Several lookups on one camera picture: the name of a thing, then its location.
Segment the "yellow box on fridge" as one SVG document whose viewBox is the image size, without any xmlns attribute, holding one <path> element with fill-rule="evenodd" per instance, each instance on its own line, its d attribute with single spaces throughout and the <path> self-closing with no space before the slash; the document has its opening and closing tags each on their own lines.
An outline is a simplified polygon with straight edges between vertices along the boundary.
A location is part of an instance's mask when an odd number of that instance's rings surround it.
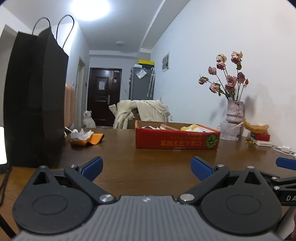
<svg viewBox="0 0 296 241">
<path fill-rule="evenodd" d="M 140 64 L 140 65 L 154 65 L 154 62 L 149 61 L 149 60 L 138 60 L 138 64 Z"/>
</svg>

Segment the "ceiling lamp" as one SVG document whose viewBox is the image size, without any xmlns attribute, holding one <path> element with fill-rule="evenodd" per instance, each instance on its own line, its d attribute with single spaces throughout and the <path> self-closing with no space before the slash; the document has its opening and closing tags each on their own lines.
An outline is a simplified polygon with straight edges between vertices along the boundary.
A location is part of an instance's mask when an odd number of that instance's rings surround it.
<svg viewBox="0 0 296 241">
<path fill-rule="evenodd" d="M 111 12 L 111 4 L 99 0 L 71 1 L 69 10 L 77 20 L 92 22 L 106 17 Z"/>
</svg>

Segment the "brown paper liners stack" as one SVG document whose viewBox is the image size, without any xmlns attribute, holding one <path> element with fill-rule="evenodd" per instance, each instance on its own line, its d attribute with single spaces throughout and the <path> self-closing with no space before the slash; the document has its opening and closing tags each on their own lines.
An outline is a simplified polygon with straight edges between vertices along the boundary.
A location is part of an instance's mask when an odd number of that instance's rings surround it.
<svg viewBox="0 0 296 241">
<path fill-rule="evenodd" d="M 266 133 L 269 125 L 252 125 L 250 124 L 246 118 L 243 119 L 244 128 L 252 133 Z"/>
</svg>

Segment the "beige jacket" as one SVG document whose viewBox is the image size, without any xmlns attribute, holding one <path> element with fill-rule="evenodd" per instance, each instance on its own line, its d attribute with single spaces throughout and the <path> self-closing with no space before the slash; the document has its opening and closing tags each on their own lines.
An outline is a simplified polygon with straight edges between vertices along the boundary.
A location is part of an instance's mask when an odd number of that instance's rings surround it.
<svg viewBox="0 0 296 241">
<path fill-rule="evenodd" d="M 114 114 L 114 129 L 127 129 L 128 120 L 132 118 L 132 109 L 137 108 L 141 121 L 168 122 L 170 112 L 160 100 L 121 100 L 109 106 Z"/>
</svg>

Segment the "white crumpled mask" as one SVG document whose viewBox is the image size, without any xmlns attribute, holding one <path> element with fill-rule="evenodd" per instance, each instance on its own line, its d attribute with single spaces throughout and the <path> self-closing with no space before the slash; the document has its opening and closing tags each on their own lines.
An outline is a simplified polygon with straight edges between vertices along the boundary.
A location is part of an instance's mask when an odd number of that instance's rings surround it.
<svg viewBox="0 0 296 241">
<path fill-rule="evenodd" d="M 85 132 L 83 129 L 81 129 L 80 131 L 78 131 L 77 129 L 74 129 L 70 133 L 70 138 L 72 141 L 86 141 L 90 139 L 93 134 L 94 132 L 92 130 Z"/>
</svg>

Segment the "grey refrigerator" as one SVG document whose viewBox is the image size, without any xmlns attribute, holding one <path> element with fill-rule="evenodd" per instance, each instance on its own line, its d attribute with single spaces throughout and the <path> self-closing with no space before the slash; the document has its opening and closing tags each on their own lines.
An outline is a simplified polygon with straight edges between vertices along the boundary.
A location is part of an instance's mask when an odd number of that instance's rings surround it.
<svg viewBox="0 0 296 241">
<path fill-rule="evenodd" d="M 153 67 L 131 69 L 129 83 L 130 100 L 153 100 L 155 71 Z"/>
</svg>

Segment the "pink brown layered sponge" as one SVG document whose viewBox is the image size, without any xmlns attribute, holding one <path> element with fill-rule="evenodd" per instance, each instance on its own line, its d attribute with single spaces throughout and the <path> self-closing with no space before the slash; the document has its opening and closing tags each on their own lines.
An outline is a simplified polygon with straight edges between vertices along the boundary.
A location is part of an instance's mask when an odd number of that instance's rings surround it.
<svg viewBox="0 0 296 241">
<path fill-rule="evenodd" d="M 165 124 L 161 124 L 159 127 L 161 130 L 168 130 L 168 131 L 179 131 L 180 129 L 165 125 Z"/>
</svg>

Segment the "pink suitcase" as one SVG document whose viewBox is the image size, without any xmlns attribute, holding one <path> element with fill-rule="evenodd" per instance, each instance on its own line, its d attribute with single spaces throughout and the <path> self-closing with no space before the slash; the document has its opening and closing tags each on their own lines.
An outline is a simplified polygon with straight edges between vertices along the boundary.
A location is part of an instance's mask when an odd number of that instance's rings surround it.
<svg viewBox="0 0 296 241">
<path fill-rule="evenodd" d="M 65 84 L 64 125 L 70 127 L 74 123 L 75 90 L 68 83 Z"/>
</svg>

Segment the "wall electrical panel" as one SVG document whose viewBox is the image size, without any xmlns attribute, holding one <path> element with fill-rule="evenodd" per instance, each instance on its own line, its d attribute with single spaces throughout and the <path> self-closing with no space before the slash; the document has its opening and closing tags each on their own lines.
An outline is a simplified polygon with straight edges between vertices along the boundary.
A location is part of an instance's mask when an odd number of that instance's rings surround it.
<svg viewBox="0 0 296 241">
<path fill-rule="evenodd" d="M 170 53 L 168 52 L 162 59 L 162 71 L 165 72 L 170 68 Z"/>
</svg>

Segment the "yellow white plush toy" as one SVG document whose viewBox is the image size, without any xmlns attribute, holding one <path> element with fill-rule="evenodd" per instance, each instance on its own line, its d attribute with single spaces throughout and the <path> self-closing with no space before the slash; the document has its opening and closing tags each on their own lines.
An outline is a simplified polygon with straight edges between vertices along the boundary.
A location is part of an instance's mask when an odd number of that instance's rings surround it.
<svg viewBox="0 0 296 241">
<path fill-rule="evenodd" d="M 199 133 L 211 133 L 213 132 L 212 130 L 208 129 L 208 128 L 204 128 L 202 126 L 193 124 L 190 126 L 183 126 L 180 129 L 181 131 L 186 131 L 186 132 L 199 132 Z"/>
</svg>

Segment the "clear plastic cup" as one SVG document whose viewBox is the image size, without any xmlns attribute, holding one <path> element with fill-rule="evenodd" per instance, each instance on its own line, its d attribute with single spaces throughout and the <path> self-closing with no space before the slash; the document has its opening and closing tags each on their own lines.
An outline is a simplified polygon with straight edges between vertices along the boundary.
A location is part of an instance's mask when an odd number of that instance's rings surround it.
<svg viewBox="0 0 296 241">
<path fill-rule="evenodd" d="M 228 141 L 237 141 L 239 139 L 242 124 L 221 123 L 220 138 Z"/>
</svg>

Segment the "dried pink flower bouquet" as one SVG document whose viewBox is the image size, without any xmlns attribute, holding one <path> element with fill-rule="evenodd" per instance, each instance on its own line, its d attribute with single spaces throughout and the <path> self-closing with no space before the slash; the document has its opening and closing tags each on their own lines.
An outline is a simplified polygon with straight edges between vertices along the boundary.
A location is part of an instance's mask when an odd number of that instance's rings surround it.
<svg viewBox="0 0 296 241">
<path fill-rule="evenodd" d="M 216 81 L 211 81 L 206 76 L 199 76 L 198 83 L 200 85 L 209 84 L 208 89 L 218 96 L 225 96 L 227 100 L 241 101 L 244 89 L 249 84 L 248 78 L 242 70 L 243 53 L 233 51 L 231 53 L 230 62 L 235 65 L 235 75 L 230 75 L 227 70 L 227 56 L 218 54 L 216 56 L 216 66 L 208 67 L 208 74 L 215 77 Z"/>
</svg>

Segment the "black paper bag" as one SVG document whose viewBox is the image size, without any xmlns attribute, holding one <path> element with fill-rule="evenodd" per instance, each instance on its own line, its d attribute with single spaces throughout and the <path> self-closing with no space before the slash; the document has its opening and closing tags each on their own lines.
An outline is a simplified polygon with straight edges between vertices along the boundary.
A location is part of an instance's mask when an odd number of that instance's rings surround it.
<svg viewBox="0 0 296 241">
<path fill-rule="evenodd" d="M 18 32 L 4 86 L 4 136 L 12 166 L 50 166 L 64 142 L 68 55 L 48 27 Z"/>
</svg>

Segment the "red cigarette pack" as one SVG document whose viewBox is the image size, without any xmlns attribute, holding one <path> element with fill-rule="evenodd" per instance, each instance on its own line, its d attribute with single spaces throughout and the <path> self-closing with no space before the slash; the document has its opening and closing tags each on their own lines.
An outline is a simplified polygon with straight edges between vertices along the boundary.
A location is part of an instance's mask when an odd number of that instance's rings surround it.
<svg viewBox="0 0 296 241">
<path fill-rule="evenodd" d="M 250 136 L 257 140 L 257 141 L 265 141 L 265 142 L 269 142 L 270 141 L 270 135 L 268 133 L 254 133 L 251 132 Z"/>
</svg>

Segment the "orange pouch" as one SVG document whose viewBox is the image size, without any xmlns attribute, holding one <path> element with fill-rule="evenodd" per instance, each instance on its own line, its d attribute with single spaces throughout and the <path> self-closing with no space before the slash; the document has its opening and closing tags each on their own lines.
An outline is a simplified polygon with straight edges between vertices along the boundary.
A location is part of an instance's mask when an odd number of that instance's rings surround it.
<svg viewBox="0 0 296 241">
<path fill-rule="evenodd" d="M 94 133 L 88 140 L 85 141 L 71 141 L 70 144 L 72 146 L 87 146 L 87 145 L 97 145 L 104 138 L 104 134 L 102 133 Z"/>
</svg>

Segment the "wooden chair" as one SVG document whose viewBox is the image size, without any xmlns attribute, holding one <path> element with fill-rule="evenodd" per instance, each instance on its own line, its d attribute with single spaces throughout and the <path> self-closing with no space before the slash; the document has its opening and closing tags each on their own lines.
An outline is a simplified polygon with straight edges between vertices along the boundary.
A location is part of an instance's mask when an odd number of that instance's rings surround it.
<svg viewBox="0 0 296 241">
<path fill-rule="evenodd" d="M 137 108 L 132 109 L 132 118 L 128 120 L 128 129 L 135 129 L 135 121 L 141 121 Z"/>
</svg>

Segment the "white cigarette box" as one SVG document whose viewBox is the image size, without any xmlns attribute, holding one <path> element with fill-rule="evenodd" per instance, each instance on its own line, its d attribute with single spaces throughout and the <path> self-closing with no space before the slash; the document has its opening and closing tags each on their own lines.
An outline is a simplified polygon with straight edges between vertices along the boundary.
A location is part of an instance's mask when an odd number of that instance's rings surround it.
<svg viewBox="0 0 296 241">
<path fill-rule="evenodd" d="M 251 138 L 251 140 L 254 142 L 254 144 L 256 144 L 257 146 L 261 146 L 261 147 L 272 147 L 273 144 L 272 142 L 267 142 L 267 141 L 260 141 L 260 140 L 256 140 L 254 138 Z"/>
</svg>

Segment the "red cardboard box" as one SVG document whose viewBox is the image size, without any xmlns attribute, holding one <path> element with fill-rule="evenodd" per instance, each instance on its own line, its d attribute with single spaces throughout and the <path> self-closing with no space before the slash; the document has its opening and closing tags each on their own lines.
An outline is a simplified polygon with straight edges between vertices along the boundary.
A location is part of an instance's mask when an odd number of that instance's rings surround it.
<svg viewBox="0 0 296 241">
<path fill-rule="evenodd" d="M 212 130 L 211 133 L 168 131 L 159 127 L 162 122 L 135 121 L 135 143 L 138 149 L 185 149 L 185 150 L 215 150 L 218 148 L 220 131 Z M 190 126 L 187 123 L 163 123 L 181 129 Z"/>
</svg>

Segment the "white dog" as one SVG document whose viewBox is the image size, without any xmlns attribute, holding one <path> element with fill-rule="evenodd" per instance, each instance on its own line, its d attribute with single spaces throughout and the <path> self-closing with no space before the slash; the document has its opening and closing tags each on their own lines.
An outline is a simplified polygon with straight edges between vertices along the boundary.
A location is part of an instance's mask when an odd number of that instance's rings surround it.
<svg viewBox="0 0 296 241">
<path fill-rule="evenodd" d="M 83 114 L 83 125 L 86 128 L 96 128 L 95 121 L 92 119 L 91 114 L 91 110 L 86 110 Z"/>
</svg>

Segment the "pink ceramic vase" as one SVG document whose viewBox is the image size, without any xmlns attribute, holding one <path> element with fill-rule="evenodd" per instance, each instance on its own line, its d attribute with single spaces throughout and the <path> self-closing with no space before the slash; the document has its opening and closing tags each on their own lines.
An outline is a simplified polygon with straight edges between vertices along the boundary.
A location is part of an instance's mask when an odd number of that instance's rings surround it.
<svg viewBox="0 0 296 241">
<path fill-rule="evenodd" d="M 244 118 L 244 103 L 241 101 L 229 100 L 227 104 L 226 120 L 229 123 L 239 124 Z"/>
</svg>

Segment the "dark entrance door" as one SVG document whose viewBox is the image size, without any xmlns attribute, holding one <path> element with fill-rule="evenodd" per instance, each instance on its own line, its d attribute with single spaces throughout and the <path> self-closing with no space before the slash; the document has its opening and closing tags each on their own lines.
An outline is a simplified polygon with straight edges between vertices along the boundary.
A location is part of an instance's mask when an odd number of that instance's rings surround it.
<svg viewBox="0 0 296 241">
<path fill-rule="evenodd" d="M 90 69 L 87 110 L 97 126 L 113 126 L 115 116 L 109 106 L 119 102 L 120 87 L 121 69 Z"/>
</svg>

